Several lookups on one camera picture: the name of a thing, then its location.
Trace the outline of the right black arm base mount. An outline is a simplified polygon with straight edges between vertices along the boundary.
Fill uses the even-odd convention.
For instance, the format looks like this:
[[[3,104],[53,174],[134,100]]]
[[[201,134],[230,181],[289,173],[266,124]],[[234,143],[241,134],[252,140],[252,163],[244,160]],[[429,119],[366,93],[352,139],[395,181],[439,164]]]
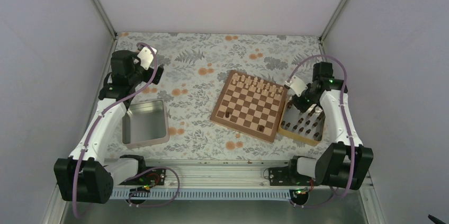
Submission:
[[[269,181],[270,186],[291,187],[289,189],[289,200],[296,205],[305,205],[309,194],[314,188],[313,179],[298,174],[294,168],[271,167],[263,171],[262,177]]]

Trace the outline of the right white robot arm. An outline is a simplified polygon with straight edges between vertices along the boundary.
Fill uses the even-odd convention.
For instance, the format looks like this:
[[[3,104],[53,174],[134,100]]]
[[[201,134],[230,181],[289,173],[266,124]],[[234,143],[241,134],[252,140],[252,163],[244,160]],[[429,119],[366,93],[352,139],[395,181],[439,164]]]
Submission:
[[[318,159],[291,159],[286,176],[292,185],[311,178],[319,185],[343,188],[347,193],[363,184],[374,155],[371,148],[364,147],[354,128],[348,107],[347,72],[343,75],[343,79],[336,79],[332,63],[322,61],[314,64],[311,83],[306,84],[294,74],[285,81],[285,86],[294,91],[291,102],[295,108],[306,112],[316,104],[322,109],[332,140]]]

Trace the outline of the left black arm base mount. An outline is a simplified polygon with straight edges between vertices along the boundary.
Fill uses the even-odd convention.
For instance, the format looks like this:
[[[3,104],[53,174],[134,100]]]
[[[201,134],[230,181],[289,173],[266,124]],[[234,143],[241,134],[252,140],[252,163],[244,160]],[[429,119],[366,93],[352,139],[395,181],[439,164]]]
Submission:
[[[166,169],[156,169],[151,172],[147,172],[137,178],[129,181],[124,181],[120,185],[134,185],[137,186],[135,189],[131,189],[131,192],[142,191],[149,193],[150,190],[155,186],[162,186],[165,183]]]

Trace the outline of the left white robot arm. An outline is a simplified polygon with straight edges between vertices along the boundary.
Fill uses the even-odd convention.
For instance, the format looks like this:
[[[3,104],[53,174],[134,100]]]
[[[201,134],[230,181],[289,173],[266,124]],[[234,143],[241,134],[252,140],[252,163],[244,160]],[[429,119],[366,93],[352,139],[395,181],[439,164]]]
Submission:
[[[105,154],[114,130],[125,116],[141,83],[157,85],[164,68],[157,50],[140,45],[139,51],[115,51],[111,71],[98,95],[95,115],[82,139],[67,158],[57,159],[53,170],[65,201],[106,203],[117,185],[129,179],[141,184],[147,178],[143,158],[123,156],[106,165]]]

